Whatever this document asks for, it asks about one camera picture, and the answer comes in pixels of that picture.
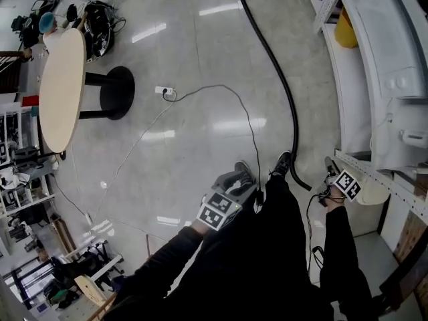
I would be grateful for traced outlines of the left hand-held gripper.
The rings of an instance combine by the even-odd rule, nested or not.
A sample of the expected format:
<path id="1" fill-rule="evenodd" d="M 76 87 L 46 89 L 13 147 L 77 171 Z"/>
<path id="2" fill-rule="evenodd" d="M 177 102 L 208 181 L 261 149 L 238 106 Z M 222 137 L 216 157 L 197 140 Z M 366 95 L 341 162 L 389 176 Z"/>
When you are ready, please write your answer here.
<path id="1" fill-rule="evenodd" d="M 204 195 L 197 219 L 219 231 L 241 211 L 254 211 L 256 193 L 256 180 L 250 171 L 220 175 Z"/>

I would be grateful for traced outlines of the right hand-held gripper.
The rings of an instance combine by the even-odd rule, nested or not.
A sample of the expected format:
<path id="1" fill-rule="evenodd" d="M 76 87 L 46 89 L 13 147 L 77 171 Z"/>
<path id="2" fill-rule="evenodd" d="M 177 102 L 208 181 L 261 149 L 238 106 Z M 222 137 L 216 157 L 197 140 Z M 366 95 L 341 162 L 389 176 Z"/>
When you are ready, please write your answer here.
<path id="1" fill-rule="evenodd" d="M 318 202 L 327 207 L 328 202 L 343 206 L 353 202 L 361 191 L 358 181 L 345 169 L 339 167 L 329 156 L 324 159 L 326 176 L 317 190 Z"/>

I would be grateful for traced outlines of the person's right forearm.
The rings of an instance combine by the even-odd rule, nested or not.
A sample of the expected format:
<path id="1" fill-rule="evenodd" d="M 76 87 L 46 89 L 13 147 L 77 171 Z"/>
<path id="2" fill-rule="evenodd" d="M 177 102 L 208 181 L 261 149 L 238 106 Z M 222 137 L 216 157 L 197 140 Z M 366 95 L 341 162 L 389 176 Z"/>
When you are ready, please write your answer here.
<path id="1" fill-rule="evenodd" d="M 326 214 L 324 262 L 321 281 L 344 280 L 356 272 L 358 257 L 345 206 L 339 206 Z"/>

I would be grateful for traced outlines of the person's left forearm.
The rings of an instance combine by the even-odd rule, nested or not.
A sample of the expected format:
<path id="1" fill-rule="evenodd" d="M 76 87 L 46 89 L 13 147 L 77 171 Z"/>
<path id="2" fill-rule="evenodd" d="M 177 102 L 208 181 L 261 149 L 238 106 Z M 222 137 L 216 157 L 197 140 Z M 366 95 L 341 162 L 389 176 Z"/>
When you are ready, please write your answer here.
<path id="1" fill-rule="evenodd" d="M 148 282 L 171 284 L 194 255 L 209 230 L 202 221 L 194 220 L 190 226 L 183 227 L 176 236 L 151 255 L 135 271 L 135 276 Z"/>

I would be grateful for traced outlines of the person's left shoe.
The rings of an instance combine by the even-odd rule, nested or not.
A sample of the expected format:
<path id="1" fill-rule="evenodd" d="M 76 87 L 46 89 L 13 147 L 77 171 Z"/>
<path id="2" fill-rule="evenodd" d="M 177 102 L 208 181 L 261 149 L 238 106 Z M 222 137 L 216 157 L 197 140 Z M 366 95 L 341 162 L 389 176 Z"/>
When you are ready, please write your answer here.
<path id="1" fill-rule="evenodd" d="M 245 161 L 237 161 L 235 163 L 234 169 L 240 174 L 239 182 L 241 183 L 241 186 L 256 184 L 256 179 Z"/>

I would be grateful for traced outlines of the person's shoe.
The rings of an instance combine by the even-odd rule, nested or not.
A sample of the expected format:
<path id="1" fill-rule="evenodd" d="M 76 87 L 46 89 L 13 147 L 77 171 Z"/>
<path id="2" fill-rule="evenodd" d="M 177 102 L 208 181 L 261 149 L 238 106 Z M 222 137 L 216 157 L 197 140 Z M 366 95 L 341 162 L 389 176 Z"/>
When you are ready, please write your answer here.
<path id="1" fill-rule="evenodd" d="M 279 156 L 273 171 L 270 172 L 270 176 L 279 176 L 284 179 L 290 169 L 290 161 L 291 161 L 291 152 L 288 150 L 284 151 Z"/>
<path id="2" fill-rule="evenodd" d="M 239 182 L 241 183 L 241 186 L 256 184 L 256 179 L 245 161 L 237 161 L 235 163 L 234 169 L 240 174 Z"/>

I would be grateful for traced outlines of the person's legs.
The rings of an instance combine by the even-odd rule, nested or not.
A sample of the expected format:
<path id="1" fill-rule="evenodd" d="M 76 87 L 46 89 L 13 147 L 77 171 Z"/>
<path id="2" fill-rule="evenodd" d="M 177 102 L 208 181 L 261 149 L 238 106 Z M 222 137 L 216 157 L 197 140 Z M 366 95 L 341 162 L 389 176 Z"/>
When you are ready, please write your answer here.
<path id="1" fill-rule="evenodd" d="M 272 175 L 259 213 L 247 209 L 233 222 L 238 258 L 264 284 L 277 283 L 293 293 L 310 287 L 306 271 L 306 233 L 299 204 L 285 178 Z"/>

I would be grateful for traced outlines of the person's right shoe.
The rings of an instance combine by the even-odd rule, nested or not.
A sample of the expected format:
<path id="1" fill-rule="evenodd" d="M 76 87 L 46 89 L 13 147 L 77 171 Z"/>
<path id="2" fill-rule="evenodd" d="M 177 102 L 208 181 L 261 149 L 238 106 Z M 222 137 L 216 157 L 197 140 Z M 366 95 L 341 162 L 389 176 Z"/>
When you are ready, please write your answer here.
<path id="1" fill-rule="evenodd" d="M 273 171 L 270 172 L 270 176 L 279 176 L 284 179 L 290 169 L 290 161 L 291 161 L 291 152 L 288 150 L 284 151 L 279 156 Z"/>

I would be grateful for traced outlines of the white metal shelving rack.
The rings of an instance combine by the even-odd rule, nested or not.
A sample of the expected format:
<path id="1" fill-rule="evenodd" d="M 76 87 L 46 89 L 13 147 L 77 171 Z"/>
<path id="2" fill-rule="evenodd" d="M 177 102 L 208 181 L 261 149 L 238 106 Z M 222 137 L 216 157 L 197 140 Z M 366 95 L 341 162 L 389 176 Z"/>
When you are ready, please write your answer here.
<path id="1" fill-rule="evenodd" d="M 418 0 L 397 1 L 416 41 L 428 90 L 428 20 Z M 324 35 L 336 82 L 341 131 L 339 153 L 374 182 L 377 189 L 400 199 L 428 227 L 428 162 L 407 171 L 377 171 L 371 164 L 372 115 L 382 99 L 390 98 L 381 96 L 375 61 L 358 14 L 349 14 L 348 5 L 342 0 L 310 2 L 316 13 L 313 28 Z M 358 40 L 358 46 L 352 49 L 342 47 L 334 37 L 343 7 Z"/>

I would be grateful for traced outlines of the person's torso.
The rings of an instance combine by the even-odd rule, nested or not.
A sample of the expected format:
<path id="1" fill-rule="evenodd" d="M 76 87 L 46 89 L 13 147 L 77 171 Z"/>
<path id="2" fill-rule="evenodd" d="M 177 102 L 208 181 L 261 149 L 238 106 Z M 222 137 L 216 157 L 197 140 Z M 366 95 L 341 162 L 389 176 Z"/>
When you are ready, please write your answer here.
<path id="1" fill-rule="evenodd" d="M 177 258 L 152 257 L 127 278 L 103 321 L 152 321 L 194 312 L 208 321 L 333 321 L 333 302 L 348 321 L 378 321 L 361 272 L 355 282 L 311 284 L 304 269 L 284 265 L 256 270 L 247 265 L 195 261 L 176 289 L 171 285 L 184 268 Z"/>

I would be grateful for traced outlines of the white power strip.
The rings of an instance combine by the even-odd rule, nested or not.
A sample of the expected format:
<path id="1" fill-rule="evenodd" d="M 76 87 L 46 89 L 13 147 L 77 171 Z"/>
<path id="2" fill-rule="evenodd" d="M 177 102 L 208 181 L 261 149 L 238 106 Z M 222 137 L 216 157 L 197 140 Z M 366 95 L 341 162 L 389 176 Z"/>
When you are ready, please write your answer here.
<path id="1" fill-rule="evenodd" d="M 174 88 L 164 86 L 156 86 L 155 93 L 160 94 L 167 102 L 174 102 L 177 96 Z"/>

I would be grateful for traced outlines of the white microwave oven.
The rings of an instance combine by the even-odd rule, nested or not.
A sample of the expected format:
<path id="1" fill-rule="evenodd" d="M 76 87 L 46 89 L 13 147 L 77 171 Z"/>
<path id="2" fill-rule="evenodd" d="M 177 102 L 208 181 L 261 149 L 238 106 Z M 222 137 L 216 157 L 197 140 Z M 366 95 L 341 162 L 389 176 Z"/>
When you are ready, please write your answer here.
<path id="1" fill-rule="evenodd" d="M 383 98 L 426 99 L 422 60 L 397 0 L 342 0 L 365 32 Z"/>

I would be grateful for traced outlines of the wooden stool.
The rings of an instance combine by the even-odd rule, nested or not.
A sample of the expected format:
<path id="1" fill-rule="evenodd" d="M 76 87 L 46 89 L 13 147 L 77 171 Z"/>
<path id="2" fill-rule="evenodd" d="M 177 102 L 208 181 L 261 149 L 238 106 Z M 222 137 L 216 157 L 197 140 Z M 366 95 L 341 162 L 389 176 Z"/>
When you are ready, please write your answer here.
<path id="1" fill-rule="evenodd" d="M 107 293 L 103 292 L 88 276 L 78 276 L 74 281 L 83 295 L 97 306 L 96 311 L 92 313 L 87 321 L 102 321 L 115 300 L 116 294 L 109 291 Z"/>

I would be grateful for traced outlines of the yellow bin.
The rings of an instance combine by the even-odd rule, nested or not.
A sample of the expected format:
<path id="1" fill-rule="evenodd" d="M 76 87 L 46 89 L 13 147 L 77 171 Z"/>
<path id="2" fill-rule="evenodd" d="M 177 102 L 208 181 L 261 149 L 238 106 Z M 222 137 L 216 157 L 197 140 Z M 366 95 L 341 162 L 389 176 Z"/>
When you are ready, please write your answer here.
<path id="1" fill-rule="evenodd" d="M 342 47 L 352 49 L 358 46 L 358 40 L 345 7 L 343 7 L 340 12 L 338 22 L 334 30 L 334 37 Z"/>

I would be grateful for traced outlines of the round wooden table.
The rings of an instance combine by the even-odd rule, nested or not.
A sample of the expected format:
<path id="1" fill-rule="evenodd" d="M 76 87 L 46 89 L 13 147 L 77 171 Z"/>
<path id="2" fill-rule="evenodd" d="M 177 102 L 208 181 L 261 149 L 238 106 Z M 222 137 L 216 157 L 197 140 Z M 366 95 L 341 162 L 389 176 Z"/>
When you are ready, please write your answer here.
<path id="1" fill-rule="evenodd" d="M 39 89 L 39 121 L 50 150 L 63 152 L 79 120 L 119 120 L 130 110 L 135 81 L 132 72 L 116 66 L 106 75 L 86 71 L 86 41 L 81 31 L 69 29 L 49 53 Z M 100 89 L 100 109 L 82 110 L 86 86 Z"/>

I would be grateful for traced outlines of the white equipment shelf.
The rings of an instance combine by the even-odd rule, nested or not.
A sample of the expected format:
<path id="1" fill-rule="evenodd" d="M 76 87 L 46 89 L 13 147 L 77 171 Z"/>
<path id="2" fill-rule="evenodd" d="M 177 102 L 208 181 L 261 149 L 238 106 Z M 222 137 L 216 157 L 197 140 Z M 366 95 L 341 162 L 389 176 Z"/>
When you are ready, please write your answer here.
<path id="1" fill-rule="evenodd" d="M 0 104 L 0 218 L 54 198 L 43 173 L 51 157 L 40 149 L 36 108 Z"/>

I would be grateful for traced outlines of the brown staircase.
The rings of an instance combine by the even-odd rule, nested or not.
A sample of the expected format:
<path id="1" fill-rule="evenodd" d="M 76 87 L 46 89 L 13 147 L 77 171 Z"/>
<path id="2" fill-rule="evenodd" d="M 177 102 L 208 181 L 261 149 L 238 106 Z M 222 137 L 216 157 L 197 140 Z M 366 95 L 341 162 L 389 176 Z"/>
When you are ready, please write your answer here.
<path id="1" fill-rule="evenodd" d="M 22 51 L 0 51 L 0 94 L 18 91 L 22 63 Z"/>

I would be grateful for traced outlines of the teal cap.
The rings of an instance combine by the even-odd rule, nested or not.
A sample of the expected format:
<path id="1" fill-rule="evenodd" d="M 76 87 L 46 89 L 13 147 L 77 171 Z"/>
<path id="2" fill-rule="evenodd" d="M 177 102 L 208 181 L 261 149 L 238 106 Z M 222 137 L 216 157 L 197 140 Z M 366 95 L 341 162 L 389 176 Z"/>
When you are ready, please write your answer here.
<path id="1" fill-rule="evenodd" d="M 52 12 L 44 13 L 39 19 L 39 32 L 42 34 L 49 32 L 54 26 L 55 21 L 56 19 Z"/>

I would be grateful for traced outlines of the black and green backpack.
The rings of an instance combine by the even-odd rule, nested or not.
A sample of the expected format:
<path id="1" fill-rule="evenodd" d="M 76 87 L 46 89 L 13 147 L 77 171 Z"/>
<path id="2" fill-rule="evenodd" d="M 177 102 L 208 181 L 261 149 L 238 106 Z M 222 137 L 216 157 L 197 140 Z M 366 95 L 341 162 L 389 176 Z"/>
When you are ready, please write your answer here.
<path id="1" fill-rule="evenodd" d="M 40 14 L 33 12 L 29 16 L 18 15 L 11 24 L 12 32 L 19 36 L 23 49 L 31 48 L 39 43 L 41 35 L 39 31 Z"/>

